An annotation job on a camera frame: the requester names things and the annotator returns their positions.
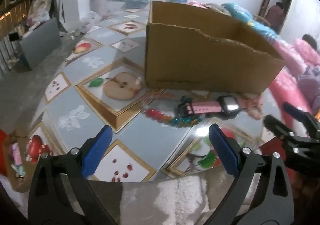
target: blue gripper pad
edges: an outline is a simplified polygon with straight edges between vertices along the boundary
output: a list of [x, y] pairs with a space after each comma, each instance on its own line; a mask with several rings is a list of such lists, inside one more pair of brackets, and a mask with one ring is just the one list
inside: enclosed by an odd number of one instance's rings
[[95, 143], [83, 159], [82, 175], [84, 178], [95, 173], [111, 141], [112, 129], [110, 126], [105, 125], [96, 136]]
[[209, 129], [209, 140], [213, 145], [214, 150], [217, 152], [227, 173], [231, 174], [233, 177], [238, 177], [238, 158], [236, 157], [232, 148], [228, 145], [225, 137], [225, 134], [217, 124], [211, 125]]

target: apple half picture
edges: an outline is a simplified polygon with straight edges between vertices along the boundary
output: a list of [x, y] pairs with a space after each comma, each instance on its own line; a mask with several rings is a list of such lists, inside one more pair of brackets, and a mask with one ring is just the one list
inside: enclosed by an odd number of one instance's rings
[[118, 73], [114, 78], [94, 79], [90, 82], [89, 87], [99, 87], [102, 85], [103, 93], [112, 99], [127, 100], [132, 99], [139, 93], [142, 88], [140, 78], [129, 72]]

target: plastic bag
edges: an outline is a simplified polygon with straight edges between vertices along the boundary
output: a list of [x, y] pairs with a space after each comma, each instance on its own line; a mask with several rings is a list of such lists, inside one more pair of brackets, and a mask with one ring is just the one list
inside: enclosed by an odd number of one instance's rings
[[91, 27], [93, 27], [96, 23], [101, 20], [101, 16], [99, 16], [96, 12], [90, 11], [89, 14], [81, 19], [81, 26], [79, 27], [79, 31], [83, 34], [86, 34]]

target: green leaf picture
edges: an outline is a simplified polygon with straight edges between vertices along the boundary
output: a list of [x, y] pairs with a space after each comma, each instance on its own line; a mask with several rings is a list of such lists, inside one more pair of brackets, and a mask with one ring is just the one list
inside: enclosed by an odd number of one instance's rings
[[103, 79], [102, 78], [97, 78], [94, 79], [93, 81], [90, 82], [89, 87], [98, 87], [103, 83]]
[[200, 143], [199, 143], [199, 142], [196, 143], [196, 144], [193, 146], [192, 151], [193, 151], [193, 150], [197, 150], [198, 148], [200, 148]]
[[203, 138], [203, 142], [206, 143], [209, 147], [211, 146], [211, 142], [210, 142], [208, 136], [206, 136], [206, 137]]
[[210, 150], [209, 153], [204, 157], [204, 159], [198, 161], [198, 164], [203, 169], [207, 169], [213, 166], [214, 161], [216, 161], [216, 155], [212, 150]]

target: cardboard box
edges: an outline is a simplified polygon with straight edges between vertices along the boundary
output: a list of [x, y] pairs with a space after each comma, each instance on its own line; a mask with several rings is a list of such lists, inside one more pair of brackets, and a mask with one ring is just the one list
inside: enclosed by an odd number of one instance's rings
[[262, 93], [284, 67], [251, 27], [211, 9], [153, 1], [145, 80], [151, 88]]
[[[15, 130], [10, 135], [8, 135], [6, 139], [2, 142], [2, 150], [4, 154], [4, 162], [7, 169], [8, 180], [11, 183], [12, 189], [20, 193], [27, 192], [30, 189], [32, 177], [36, 169], [36, 164], [27, 162], [26, 157], [23, 156], [28, 141], [28, 135], [25, 131]], [[22, 165], [24, 171], [26, 172], [26, 175], [23, 180], [20, 180], [16, 177], [16, 173], [11, 167], [11, 160], [9, 159], [9, 148], [12, 143], [16, 142], [18, 142], [22, 159]]]

